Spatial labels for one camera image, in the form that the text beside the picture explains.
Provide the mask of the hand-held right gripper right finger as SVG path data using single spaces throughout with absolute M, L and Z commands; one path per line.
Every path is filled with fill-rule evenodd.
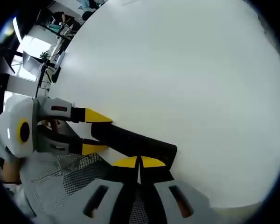
M 208 198 L 183 181 L 174 179 L 164 162 L 141 156 L 140 179 L 155 224 L 215 224 L 216 213 Z

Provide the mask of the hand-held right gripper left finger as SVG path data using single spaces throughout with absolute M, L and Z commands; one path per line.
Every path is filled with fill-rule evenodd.
M 84 209 L 84 214 L 93 223 L 129 223 L 138 187 L 138 165 L 137 156 L 120 159 L 98 181 L 98 186 Z

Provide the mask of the person's left hand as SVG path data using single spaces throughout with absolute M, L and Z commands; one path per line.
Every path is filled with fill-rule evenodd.
M 20 169 L 21 169 L 20 160 L 14 162 L 4 161 L 3 168 L 1 171 L 1 180 L 3 182 L 19 183 Z

